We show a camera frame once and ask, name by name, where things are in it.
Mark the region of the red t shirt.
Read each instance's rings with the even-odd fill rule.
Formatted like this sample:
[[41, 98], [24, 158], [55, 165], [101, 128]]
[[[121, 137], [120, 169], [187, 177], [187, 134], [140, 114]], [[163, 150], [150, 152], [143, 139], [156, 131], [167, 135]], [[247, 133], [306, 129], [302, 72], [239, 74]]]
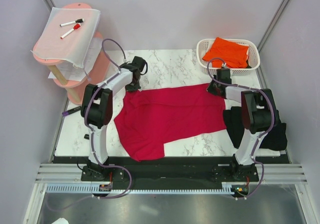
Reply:
[[127, 92], [114, 123], [129, 156], [138, 162], [161, 159], [167, 143], [226, 129], [225, 101], [208, 86]]

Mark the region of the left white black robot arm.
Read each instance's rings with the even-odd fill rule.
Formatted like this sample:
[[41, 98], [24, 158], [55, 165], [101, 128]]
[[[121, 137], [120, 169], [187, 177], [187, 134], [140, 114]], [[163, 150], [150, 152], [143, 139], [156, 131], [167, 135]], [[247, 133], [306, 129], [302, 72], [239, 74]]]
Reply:
[[113, 116], [113, 97], [121, 89], [136, 92], [141, 89], [141, 76], [148, 72], [147, 62], [135, 56], [130, 63], [123, 63], [120, 69], [98, 84], [88, 84], [84, 90], [80, 114], [89, 129], [90, 154], [88, 159], [96, 164], [92, 175], [99, 181], [106, 180], [110, 169], [104, 165], [107, 152], [107, 126]]

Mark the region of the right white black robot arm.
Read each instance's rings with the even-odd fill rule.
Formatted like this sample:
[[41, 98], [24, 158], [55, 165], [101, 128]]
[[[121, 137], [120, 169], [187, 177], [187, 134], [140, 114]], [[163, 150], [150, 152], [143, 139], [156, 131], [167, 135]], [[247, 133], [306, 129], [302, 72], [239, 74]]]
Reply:
[[207, 91], [215, 96], [241, 104], [241, 121], [244, 134], [235, 153], [236, 164], [229, 168], [229, 175], [235, 181], [247, 175], [245, 166], [255, 162], [256, 150], [264, 136], [278, 124], [279, 114], [276, 109], [271, 89], [257, 89], [232, 84], [231, 70], [219, 68], [212, 78]]

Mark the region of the orange t shirt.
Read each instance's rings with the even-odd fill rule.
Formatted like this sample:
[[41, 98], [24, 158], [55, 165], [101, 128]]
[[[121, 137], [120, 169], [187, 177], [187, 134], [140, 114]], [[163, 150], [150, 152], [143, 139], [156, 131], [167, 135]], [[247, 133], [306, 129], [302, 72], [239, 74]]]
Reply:
[[209, 62], [214, 58], [222, 59], [228, 68], [246, 69], [249, 59], [249, 46], [217, 37], [202, 60]]

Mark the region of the white plastic basket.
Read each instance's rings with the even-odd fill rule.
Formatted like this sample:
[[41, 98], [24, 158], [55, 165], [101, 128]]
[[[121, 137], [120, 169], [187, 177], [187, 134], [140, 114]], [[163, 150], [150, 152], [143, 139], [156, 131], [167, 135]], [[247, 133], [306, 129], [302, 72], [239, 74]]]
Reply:
[[225, 65], [234, 76], [244, 76], [261, 63], [256, 45], [246, 39], [207, 38], [196, 46], [196, 58], [202, 72], [215, 74]]

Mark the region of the pink tiered shelf stand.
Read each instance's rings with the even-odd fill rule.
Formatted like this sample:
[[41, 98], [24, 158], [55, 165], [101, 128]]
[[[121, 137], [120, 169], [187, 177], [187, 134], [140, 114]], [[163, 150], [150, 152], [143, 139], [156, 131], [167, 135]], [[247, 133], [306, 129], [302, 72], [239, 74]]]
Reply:
[[85, 3], [54, 7], [32, 50], [35, 60], [49, 68], [48, 77], [75, 105], [82, 104], [86, 85], [103, 81], [111, 65], [97, 30], [100, 16]]

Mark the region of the white paper sheets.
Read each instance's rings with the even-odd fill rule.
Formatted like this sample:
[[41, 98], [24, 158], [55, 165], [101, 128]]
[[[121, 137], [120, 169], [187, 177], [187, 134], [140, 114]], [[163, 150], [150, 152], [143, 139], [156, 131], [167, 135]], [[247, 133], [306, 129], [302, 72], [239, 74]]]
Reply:
[[94, 67], [94, 64], [100, 54], [102, 47], [102, 38], [94, 37], [88, 47], [88, 51], [83, 61], [84, 68], [74, 67], [70, 62], [63, 61], [61, 64], [58, 64], [56, 67], [69, 81], [82, 81], [86, 74], [89, 74]]

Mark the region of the white mesh cloth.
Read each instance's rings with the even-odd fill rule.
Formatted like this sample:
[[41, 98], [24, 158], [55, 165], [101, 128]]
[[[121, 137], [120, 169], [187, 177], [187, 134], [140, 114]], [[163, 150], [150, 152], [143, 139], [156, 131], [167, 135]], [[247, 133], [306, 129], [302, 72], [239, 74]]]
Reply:
[[[101, 12], [92, 8], [52, 8], [47, 24], [37, 41], [33, 54], [43, 60], [62, 60], [75, 68], [84, 68], [84, 59], [100, 21]], [[85, 19], [81, 27], [64, 39], [60, 37], [74, 25], [60, 24]]]

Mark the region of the purple capped marker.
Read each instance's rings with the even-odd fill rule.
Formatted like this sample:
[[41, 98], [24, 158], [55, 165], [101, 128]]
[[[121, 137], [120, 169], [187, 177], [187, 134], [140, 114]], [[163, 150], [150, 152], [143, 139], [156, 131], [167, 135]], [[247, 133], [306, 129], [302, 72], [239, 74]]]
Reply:
[[71, 108], [71, 109], [69, 109], [69, 110], [66, 110], [66, 111], [64, 111], [64, 112], [62, 113], [62, 116], [63, 116], [63, 117], [66, 117], [66, 116], [69, 116], [69, 115], [71, 115], [71, 114], [74, 114], [74, 113], [80, 111], [81, 108], [82, 108], [81, 106], [77, 106], [77, 107]]

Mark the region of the red capped whiteboard marker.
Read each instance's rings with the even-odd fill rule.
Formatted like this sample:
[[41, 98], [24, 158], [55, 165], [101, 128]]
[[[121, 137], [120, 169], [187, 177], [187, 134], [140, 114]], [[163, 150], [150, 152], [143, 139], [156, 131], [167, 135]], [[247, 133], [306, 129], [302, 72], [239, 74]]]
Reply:
[[73, 26], [73, 28], [71, 28], [70, 30], [68, 30], [65, 34], [63, 34], [60, 39], [63, 40], [65, 37], [67, 37], [68, 35], [70, 35], [72, 32], [74, 32], [75, 30], [79, 29], [81, 27], [80, 23], [77, 23], [76, 25]]

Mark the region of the black capped whiteboard marker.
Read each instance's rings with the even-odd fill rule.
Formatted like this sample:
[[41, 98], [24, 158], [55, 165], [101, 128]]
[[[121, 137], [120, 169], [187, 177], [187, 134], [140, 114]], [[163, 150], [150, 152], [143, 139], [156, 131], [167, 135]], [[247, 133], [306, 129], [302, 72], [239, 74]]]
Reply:
[[62, 24], [60, 24], [59, 26], [60, 26], [60, 27], [65, 27], [65, 26], [69, 26], [69, 25], [73, 25], [73, 24], [81, 24], [81, 23], [83, 23], [84, 21], [85, 21], [84, 18], [80, 18], [80, 19], [77, 19], [77, 20], [74, 20], [74, 21], [62, 23]]

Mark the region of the black folded t shirt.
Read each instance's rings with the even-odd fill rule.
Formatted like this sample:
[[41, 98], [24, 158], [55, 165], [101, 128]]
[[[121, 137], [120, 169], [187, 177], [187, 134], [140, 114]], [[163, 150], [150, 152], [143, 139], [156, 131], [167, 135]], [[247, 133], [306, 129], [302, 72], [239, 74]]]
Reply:
[[[238, 149], [245, 132], [242, 123], [241, 107], [233, 106], [231, 109], [224, 110], [223, 120], [233, 146]], [[287, 124], [279, 120], [278, 124], [265, 135], [259, 148], [272, 151], [284, 151], [288, 144], [286, 129]]]

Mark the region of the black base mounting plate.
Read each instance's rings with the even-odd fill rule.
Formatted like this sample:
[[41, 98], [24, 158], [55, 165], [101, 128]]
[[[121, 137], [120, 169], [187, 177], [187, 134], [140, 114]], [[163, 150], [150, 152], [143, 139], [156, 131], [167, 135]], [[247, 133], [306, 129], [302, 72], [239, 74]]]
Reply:
[[164, 157], [141, 162], [130, 157], [110, 157], [106, 165], [103, 168], [88, 161], [82, 168], [81, 180], [109, 181], [121, 189], [217, 189], [224, 182], [259, 181], [254, 164], [242, 166], [232, 157]]

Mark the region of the crumpled white paper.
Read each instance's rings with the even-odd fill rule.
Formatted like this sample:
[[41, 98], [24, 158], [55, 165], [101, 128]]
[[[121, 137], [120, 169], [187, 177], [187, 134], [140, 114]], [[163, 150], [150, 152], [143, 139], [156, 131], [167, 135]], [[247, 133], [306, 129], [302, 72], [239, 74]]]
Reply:
[[69, 222], [65, 218], [61, 217], [52, 222], [51, 224], [69, 224]]

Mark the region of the aluminium frame rail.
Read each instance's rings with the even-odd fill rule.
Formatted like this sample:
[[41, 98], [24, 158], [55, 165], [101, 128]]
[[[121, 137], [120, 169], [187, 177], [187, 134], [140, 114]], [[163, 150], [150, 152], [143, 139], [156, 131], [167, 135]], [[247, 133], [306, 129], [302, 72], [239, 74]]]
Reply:
[[[263, 184], [307, 184], [302, 165], [300, 164], [265, 164], [257, 165], [257, 175]], [[76, 164], [41, 164], [36, 175], [36, 183], [79, 183], [81, 171]]]

